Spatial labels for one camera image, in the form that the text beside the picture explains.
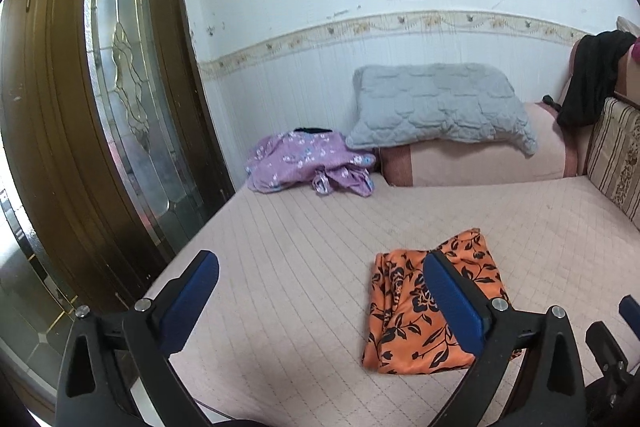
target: wallpaper border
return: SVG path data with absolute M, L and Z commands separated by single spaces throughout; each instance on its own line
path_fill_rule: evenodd
M 586 35 L 570 26 L 493 12 L 428 10 L 372 15 L 329 22 L 274 37 L 199 63 L 202 73 L 223 78 L 234 71 L 320 46 L 398 34 L 477 32 L 520 36 L 572 46 Z

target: pink pillow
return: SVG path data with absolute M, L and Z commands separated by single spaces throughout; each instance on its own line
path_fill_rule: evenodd
M 525 110 L 538 137 L 538 152 L 525 156 L 506 142 L 430 140 L 380 150 L 386 181 L 399 187 L 495 185 L 575 176 L 578 152 L 556 112 L 540 103 Z
M 566 92 L 569 90 L 569 83 L 571 83 L 571 76 L 572 74 L 574 74 L 575 51 L 576 49 L 578 49 L 579 42 L 580 41 L 577 41 L 574 44 L 574 47 L 571 49 L 571 55 L 569 56 L 569 78 L 562 88 L 562 93 L 560 94 L 560 99 L 558 100 L 558 103 L 560 105 L 564 103 Z M 587 174 L 587 155 L 589 154 L 589 145 L 591 143 L 591 134 L 593 134 L 593 125 L 577 127 L 571 132 L 574 134 L 575 146 L 578 150 L 578 176 L 582 176 L 584 174 Z
M 615 91 L 617 97 L 630 105 L 640 105 L 640 64 L 634 60 L 631 51 L 620 58 Z

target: bed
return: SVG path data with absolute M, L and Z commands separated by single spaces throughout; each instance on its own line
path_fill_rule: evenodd
M 586 176 L 483 187 L 391 187 L 372 197 L 309 187 L 243 187 L 150 289 L 156 295 L 201 250 L 218 286 L 171 363 L 201 404 L 274 427 L 426 426 L 463 371 L 402 377 L 362 368 L 375 254 L 426 250 L 479 227 L 517 309 L 563 306 L 584 378 L 600 376 L 584 343 L 603 320 L 629 359 L 640 343 L 618 315 L 640 285 L 640 233 Z M 521 359 L 511 362 L 484 424 L 497 419 Z

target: gray pillow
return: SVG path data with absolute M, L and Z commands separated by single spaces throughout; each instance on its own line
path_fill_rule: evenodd
M 505 74 L 492 66 L 364 66 L 353 84 L 358 121 L 346 140 L 350 148 L 440 138 L 508 141 L 526 155 L 538 149 L 522 102 Z

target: decorative glass pattern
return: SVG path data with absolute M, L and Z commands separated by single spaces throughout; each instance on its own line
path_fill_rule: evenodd
M 111 156 L 156 245 L 177 253 L 205 214 L 168 109 L 149 2 L 84 0 L 84 30 Z

